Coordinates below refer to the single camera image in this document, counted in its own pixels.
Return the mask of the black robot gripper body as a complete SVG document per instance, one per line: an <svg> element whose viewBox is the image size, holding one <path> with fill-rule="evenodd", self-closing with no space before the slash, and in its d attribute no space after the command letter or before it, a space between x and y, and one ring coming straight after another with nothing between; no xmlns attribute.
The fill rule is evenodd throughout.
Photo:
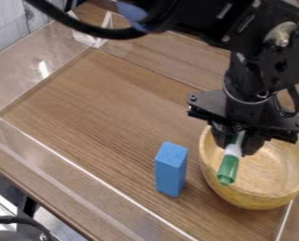
<svg viewBox="0 0 299 241"><path fill-rule="evenodd" d="M253 135L277 138L296 143L299 135L299 93L289 88L294 110L286 109L278 94L272 94L260 102L248 103L237 100L224 90L193 92L187 96L189 116L199 120L215 121L233 128L238 134L245 131Z"/></svg>

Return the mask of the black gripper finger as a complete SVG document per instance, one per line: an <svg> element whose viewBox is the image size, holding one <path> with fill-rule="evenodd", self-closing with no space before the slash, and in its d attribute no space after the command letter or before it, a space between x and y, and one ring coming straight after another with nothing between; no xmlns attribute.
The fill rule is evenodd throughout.
<svg viewBox="0 0 299 241"><path fill-rule="evenodd" d="M242 144L244 155L254 155L264 148L268 141L272 141L270 137L246 133Z"/></svg>
<svg viewBox="0 0 299 241"><path fill-rule="evenodd" d="M238 132L233 128L215 121L211 122L211 133L218 146L224 149L238 135Z"/></svg>

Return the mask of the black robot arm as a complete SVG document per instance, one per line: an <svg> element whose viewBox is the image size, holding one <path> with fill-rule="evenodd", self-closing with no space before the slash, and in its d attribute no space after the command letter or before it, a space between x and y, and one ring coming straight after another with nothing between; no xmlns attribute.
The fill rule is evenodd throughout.
<svg viewBox="0 0 299 241"><path fill-rule="evenodd" d="M230 52L221 90L189 95L189 115L207 121L218 145L245 132L244 154L299 139L299 4L296 0L117 0L125 28L71 17L47 0L26 0L71 29L109 40L177 30Z"/></svg>

